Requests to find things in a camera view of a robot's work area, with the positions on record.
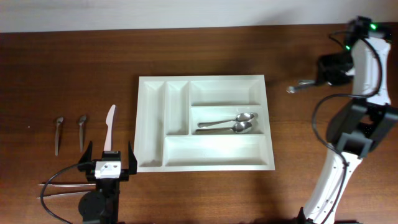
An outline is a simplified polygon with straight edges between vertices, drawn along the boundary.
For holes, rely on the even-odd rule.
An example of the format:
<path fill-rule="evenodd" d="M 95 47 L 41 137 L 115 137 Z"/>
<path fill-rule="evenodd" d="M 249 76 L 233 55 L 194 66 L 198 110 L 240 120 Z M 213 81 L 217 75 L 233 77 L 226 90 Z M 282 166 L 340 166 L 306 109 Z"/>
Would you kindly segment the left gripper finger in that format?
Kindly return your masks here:
<path fill-rule="evenodd" d="M 131 142 L 128 142 L 128 162 L 129 162 L 129 175 L 137 174 L 137 159 L 132 150 Z"/>
<path fill-rule="evenodd" d="M 80 164 L 87 164 L 92 162 L 92 150 L 93 150 L 93 142 L 90 141 L 86 151 L 81 156 L 79 163 Z"/>

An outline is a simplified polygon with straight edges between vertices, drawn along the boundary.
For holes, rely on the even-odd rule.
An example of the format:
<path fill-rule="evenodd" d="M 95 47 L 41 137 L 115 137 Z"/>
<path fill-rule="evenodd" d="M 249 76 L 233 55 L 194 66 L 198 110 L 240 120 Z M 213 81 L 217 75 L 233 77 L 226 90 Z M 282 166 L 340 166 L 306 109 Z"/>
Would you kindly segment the metal fork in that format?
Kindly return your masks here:
<path fill-rule="evenodd" d="M 299 80 L 298 84 L 299 85 L 314 85 L 316 83 L 316 80 Z"/>
<path fill-rule="evenodd" d="M 297 86 L 288 86 L 286 91 L 287 91 L 287 93 L 293 94 L 298 91 L 302 91 L 304 89 L 311 88 L 311 87 L 316 87 L 316 84 L 315 83 L 304 83 L 304 84 L 299 84 Z"/>

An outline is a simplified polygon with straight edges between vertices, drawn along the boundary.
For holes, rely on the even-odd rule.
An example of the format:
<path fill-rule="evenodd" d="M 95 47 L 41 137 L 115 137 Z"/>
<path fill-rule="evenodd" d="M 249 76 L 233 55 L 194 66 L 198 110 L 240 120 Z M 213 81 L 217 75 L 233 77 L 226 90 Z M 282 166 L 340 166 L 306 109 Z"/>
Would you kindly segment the metal spoon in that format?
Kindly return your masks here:
<path fill-rule="evenodd" d="M 225 131 L 232 131 L 236 134 L 245 134 L 252 130 L 252 124 L 250 122 L 238 122 L 235 123 L 230 128 L 213 128 L 213 129 L 197 129 L 195 130 L 195 134 L 210 134 L 210 133 L 218 133 Z"/>
<path fill-rule="evenodd" d="M 252 112 L 245 112 L 245 113 L 240 113 L 238 114 L 235 118 L 233 119 L 227 119 L 227 120 L 222 120 L 222 121 L 212 121 L 212 122 L 205 122 L 205 123 L 198 123 L 197 126 L 199 128 L 206 128 L 209 126 L 214 126 L 217 124 L 221 123 L 227 123 L 227 122 L 251 122 L 257 117 L 256 113 Z"/>

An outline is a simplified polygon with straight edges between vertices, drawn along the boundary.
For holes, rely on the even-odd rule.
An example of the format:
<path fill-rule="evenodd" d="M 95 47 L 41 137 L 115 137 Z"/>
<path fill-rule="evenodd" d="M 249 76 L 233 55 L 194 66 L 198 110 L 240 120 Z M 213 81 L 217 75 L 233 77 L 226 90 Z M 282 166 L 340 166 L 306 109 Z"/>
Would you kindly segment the metal spoon bottom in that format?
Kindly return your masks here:
<path fill-rule="evenodd" d="M 232 131 L 236 134 L 245 134 L 252 130 L 252 124 L 250 122 L 238 122 L 235 123 L 230 128 L 213 128 L 213 129 L 197 129 L 195 130 L 195 134 L 210 134 L 210 133 L 218 133 L 225 131 Z"/>

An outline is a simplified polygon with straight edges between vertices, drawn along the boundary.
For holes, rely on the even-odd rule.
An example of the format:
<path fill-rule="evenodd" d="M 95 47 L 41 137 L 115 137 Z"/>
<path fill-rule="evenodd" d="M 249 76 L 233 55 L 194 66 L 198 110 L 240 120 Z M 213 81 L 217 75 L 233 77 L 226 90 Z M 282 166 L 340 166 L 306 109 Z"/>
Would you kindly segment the metal fork top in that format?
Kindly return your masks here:
<path fill-rule="evenodd" d="M 299 85 L 314 85 L 316 83 L 316 80 L 299 80 L 298 84 Z"/>

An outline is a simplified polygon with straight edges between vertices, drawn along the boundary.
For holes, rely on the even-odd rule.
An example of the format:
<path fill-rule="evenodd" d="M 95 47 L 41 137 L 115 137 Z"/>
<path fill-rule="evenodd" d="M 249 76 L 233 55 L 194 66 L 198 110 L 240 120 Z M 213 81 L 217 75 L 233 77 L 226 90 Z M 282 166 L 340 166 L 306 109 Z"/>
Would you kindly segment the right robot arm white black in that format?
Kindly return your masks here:
<path fill-rule="evenodd" d="M 390 28 L 358 16 L 340 34 L 344 35 L 342 52 L 319 57 L 316 79 L 299 80 L 297 86 L 287 89 L 295 93 L 323 84 L 353 85 L 350 94 L 326 96 L 315 106 L 312 130 L 328 150 L 312 196 L 293 223 L 335 223 L 336 209 L 353 172 L 397 123 L 397 108 L 391 105 L 387 90 Z M 318 110 L 327 100 L 344 96 L 349 102 L 331 119 L 326 136 L 321 137 Z"/>

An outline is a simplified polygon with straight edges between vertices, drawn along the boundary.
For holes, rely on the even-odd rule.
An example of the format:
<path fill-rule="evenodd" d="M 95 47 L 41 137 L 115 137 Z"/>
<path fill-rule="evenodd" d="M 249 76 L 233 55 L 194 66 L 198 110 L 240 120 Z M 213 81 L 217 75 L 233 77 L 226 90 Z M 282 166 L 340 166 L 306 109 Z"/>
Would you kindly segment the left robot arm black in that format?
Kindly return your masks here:
<path fill-rule="evenodd" d="M 84 172 L 95 189 L 82 196 L 78 211 L 83 223 L 117 223 L 119 213 L 120 183 L 137 174 L 137 159 L 128 145 L 128 168 L 121 166 L 121 152 L 104 151 L 101 159 L 92 159 L 93 143 L 89 143 L 78 162 L 78 170 Z"/>

